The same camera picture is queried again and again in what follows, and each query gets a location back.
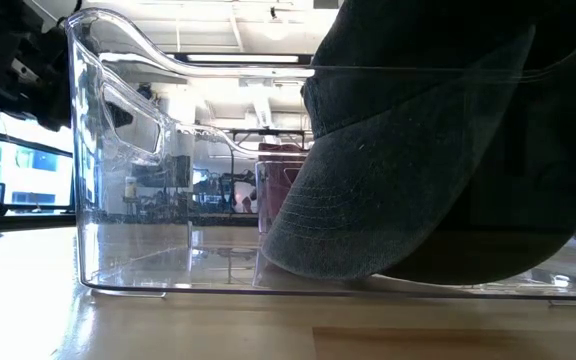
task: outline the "ceiling light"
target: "ceiling light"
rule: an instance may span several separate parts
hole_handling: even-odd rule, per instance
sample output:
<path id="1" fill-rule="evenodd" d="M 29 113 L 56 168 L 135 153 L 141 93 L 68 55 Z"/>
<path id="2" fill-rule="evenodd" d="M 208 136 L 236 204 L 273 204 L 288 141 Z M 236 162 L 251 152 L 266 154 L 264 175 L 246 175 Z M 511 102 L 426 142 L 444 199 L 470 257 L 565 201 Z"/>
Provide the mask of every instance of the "ceiling light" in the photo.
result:
<path id="1" fill-rule="evenodd" d="M 229 62 L 229 63 L 282 63 L 295 64 L 299 62 L 296 55 L 215 55 L 215 54 L 192 54 L 188 55 L 189 61 L 197 62 Z"/>

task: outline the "desk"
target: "desk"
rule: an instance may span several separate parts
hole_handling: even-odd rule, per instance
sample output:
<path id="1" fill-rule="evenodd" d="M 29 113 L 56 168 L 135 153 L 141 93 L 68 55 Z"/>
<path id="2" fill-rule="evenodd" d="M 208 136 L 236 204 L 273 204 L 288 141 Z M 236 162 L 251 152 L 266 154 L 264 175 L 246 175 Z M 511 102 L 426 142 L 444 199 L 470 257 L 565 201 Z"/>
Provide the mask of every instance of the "desk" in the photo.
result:
<path id="1" fill-rule="evenodd" d="M 0 359 L 576 359 L 544 301 L 91 294 L 74 233 L 0 235 Z"/>

